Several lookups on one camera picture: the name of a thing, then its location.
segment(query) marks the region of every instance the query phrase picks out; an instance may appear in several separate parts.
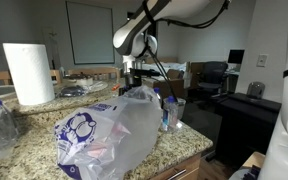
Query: computer monitor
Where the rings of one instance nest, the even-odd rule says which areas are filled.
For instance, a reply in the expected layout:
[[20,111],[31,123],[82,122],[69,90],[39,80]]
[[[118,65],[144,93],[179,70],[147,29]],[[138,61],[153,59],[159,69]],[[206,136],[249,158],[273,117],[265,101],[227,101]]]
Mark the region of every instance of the computer monitor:
[[231,49],[230,54],[228,56],[227,63],[242,64],[243,55],[244,55],[243,49]]

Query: black cabinet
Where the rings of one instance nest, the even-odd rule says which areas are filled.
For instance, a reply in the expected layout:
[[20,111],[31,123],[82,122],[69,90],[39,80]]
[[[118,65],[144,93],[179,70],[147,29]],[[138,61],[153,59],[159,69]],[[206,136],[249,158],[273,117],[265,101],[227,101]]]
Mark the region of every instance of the black cabinet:
[[215,109],[222,116],[216,157],[240,166],[254,151],[265,154],[280,108],[280,103],[241,93],[220,101]]

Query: paper towel roll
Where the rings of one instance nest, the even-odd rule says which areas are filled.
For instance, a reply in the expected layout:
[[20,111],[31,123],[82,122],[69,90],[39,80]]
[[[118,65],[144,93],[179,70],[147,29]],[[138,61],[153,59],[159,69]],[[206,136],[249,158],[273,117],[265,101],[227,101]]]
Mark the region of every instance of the paper towel roll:
[[3,44],[15,91],[21,105],[55,98],[46,49],[41,44]]

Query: printed logo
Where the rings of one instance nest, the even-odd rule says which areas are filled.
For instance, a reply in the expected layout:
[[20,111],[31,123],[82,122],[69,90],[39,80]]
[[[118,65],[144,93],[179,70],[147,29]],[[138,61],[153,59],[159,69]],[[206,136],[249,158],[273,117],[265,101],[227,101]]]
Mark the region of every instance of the printed logo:
[[66,172],[66,174],[75,179],[75,180],[81,180],[81,174],[80,174],[80,170],[77,166],[75,165],[61,165],[58,164],[58,166],[64,171]]
[[96,129],[96,121],[94,121],[88,113],[78,113],[70,118],[66,125],[62,128],[61,133],[57,136],[57,140],[64,140],[71,146],[81,142],[90,143],[94,140],[93,134]]
[[107,109],[110,109],[112,106],[108,104],[95,104],[94,106],[88,107],[89,109],[93,109],[95,111],[105,111]]

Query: black chair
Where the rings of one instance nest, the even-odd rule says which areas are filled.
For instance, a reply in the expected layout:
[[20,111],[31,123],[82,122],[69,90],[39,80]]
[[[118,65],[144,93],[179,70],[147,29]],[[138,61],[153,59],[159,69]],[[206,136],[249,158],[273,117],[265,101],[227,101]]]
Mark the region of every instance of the black chair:
[[204,63],[202,73],[198,74],[202,82],[198,83],[199,90],[215,93],[212,97],[222,94],[223,84],[227,78],[225,71],[227,63],[210,61]]
[[226,93],[222,92],[227,78],[225,71],[227,63],[219,61],[205,62],[202,73],[198,73],[200,82],[197,89],[197,105],[201,109],[207,109],[212,102],[216,102]]

